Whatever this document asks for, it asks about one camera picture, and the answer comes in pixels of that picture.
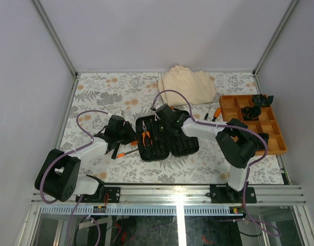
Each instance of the leaf pattern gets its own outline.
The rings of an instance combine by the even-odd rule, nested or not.
[[[100,109],[113,114],[121,114],[132,123],[139,117],[151,115],[150,106],[158,93],[157,82],[163,73],[82,73],[64,137],[61,143],[63,151],[79,147],[89,141],[76,124],[78,113],[89,109]],[[257,90],[250,73],[210,73],[217,88],[211,103],[193,105],[196,118],[203,119],[210,109],[210,117],[219,107],[221,95],[256,94]],[[156,105],[162,105],[161,98]],[[187,106],[178,106],[188,110]],[[99,113],[81,116],[80,124],[95,134],[108,123],[108,118]],[[112,152],[100,156],[90,163],[81,165],[80,175],[95,175],[105,182],[126,183],[226,183],[229,164],[216,142],[199,140],[197,153],[184,157],[172,154],[165,160],[144,162],[138,152],[112,160]],[[119,153],[133,150],[135,147],[120,146]],[[275,156],[267,156],[262,162],[251,168],[249,182],[254,184],[283,184],[279,164]]]

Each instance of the orange pliers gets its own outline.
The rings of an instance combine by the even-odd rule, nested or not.
[[[152,140],[150,137],[150,132],[146,130],[146,125],[145,125],[144,121],[142,121],[142,128],[143,128],[143,132],[142,132],[143,145],[144,145],[144,147],[151,147]]]

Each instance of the black mounting plate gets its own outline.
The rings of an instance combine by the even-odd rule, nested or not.
[[[104,203],[104,195],[109,195],[108,203],[119,203],[120,200],[120,187],[104,187],[104,194],[100,200],[92,199],[89,196],[84,196],[81,202],[88,203]]]
[[[229,197],[226,185],[211,184],[210,196],[212,203],[242,203],[243,202],[243,190],[237,193],[236,198]],[[257,203],[255,189],[253,187],[247,187],[245,192],[246,203]]]

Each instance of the black toolbox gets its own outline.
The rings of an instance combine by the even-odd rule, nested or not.
[[[179,115],[189,114],[187,111],[176,110]],[[143,145],[143,127],[142,122],[146,125],[146,130],[150,133],[152,144],[150,147]],[[199,141],[196,137],[187,137],[181,130],[179,134],[172,134],[163,127],[163,122],[155,120],[155,115],[140,117],[135,121],[136,133],[138,137],[138,150],[142,160],[156,161],[164,160],[171,152],[175,157],[194,154],[199,150]]]

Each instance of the open tool case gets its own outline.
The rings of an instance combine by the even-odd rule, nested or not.
[[[175,111],[176,114],[189,114],[187,111]],[[143,125],[144,121],[146,130],[150,133],[152,144],[150,147],[143,145]],[[135,122],[136,133],[139,135],[138,150],[142,160],[156,161],[164,160],[172,155],[176,157],[190,155],[199,150],[199,141],[196,137],[187,137],[183,132],[177,136],[166,131],[161,120],[155,121],[155,115],[138,118]]]
[[[283,155],[287,151],[271,106],[261,107],[260,115],[256,119],[246,120],[243,117],[242,109],[255,106],[253,95],[221,96],[219,104],[224,121],[230,121],[232,118],[239,119],[248,126],[248,129],[259,133],[259,135],[261,133],[269,134],[268,155]],[[258,150],[256,155],[263,155],[264,152],[263,150]]]

